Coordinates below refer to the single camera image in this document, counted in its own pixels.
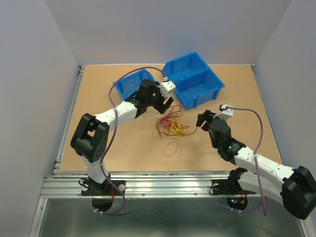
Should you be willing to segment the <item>small blue plastic bin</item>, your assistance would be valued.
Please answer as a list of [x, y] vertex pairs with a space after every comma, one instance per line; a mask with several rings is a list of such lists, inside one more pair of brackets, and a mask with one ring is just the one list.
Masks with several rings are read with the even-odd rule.
[[115, 84], [115, 89], [117, 90], [120, 98], [125, 100], [132, 93], [139, 89], [139, 86], [144, 79], [155, 81], [151, 73], [145, 69], [142, 69], [122, 78], [119, 82], [113, 84]]

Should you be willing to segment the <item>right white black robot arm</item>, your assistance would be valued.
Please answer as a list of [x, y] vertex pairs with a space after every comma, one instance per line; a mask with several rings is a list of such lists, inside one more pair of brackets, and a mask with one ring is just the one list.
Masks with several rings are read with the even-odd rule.
[[210, 110], [199, 114], [196, 126], [208, 132], [211, 145], [225, 161], [236, 166], [227, 180], [215, 181], [212, 195], [237, 195], [243, 191], [261, 195], [266, 200], [279, 202], [294, 217], [305, 220], [316, 207], [316, 180], [305, 167], [293, 168], [272, 161], [251, 150], [231, 135], [227, 119], [233, 107], [224, 105], [220, 113]]

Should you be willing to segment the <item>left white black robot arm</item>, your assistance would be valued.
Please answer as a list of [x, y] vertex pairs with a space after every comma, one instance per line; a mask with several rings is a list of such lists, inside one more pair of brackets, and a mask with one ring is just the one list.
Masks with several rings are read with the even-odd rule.
[[110, 131], [116, 132], [119, 125], [135, 119], [153, 107], [164, 114], [173, 102], [169, 94], [176, 86], [171, 81], [157, 82], [145, 79], [139, 89], [114, 108], [97, 115], [84, 114], [71, 139], [71, 147], [81, 156], [88, 171], [88, 178], [81, 186], [99, 195], [110, 188], [110, 175], [103, 159], [110, 146], [107, 142]]

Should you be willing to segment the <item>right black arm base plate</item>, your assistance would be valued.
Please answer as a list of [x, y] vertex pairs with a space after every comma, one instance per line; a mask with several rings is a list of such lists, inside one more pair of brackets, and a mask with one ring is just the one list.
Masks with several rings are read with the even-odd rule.
[[256, 194], [256, 192], [250, 190], [244, 190], [239, 183], [229, 179], [211, 179], [210, 180], [209, 193], [213, 196], [218, 195], [241, 195], [241, 194]]

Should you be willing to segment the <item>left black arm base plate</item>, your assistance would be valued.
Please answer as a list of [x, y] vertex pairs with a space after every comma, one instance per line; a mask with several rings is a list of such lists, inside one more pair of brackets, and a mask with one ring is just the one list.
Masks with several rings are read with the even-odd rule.
[[107, 180], [100, 184], [88, 177], [79, 179], [78, 184], [81, 186], [82, 196], [120, 196], [120, 191], [114, 188], [114, 186], [111, 185]]

